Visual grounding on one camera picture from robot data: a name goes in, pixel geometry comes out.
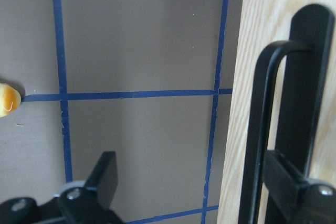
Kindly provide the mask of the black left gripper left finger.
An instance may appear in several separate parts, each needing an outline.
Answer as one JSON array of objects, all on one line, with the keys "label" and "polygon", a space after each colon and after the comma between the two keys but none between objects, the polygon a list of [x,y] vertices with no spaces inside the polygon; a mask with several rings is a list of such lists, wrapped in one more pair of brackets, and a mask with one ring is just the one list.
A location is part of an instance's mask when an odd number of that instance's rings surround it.
[{"label": "black left gripper left finger", "polygon": [[110,205],[118,184],[117,157],[103,152],[83,185],[68,186],[57,199],[66,223],[117,223]]}]

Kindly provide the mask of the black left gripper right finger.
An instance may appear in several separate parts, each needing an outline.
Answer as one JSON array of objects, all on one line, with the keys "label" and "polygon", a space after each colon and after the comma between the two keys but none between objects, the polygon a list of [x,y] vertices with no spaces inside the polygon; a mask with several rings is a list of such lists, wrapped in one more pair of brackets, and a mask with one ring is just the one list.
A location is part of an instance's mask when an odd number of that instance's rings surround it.
[{"label": "black left gripper right finger", "polygon": [[304,176],[277,150],[265,154],[263,182],[285,223],[335,223],[335,188]]}]

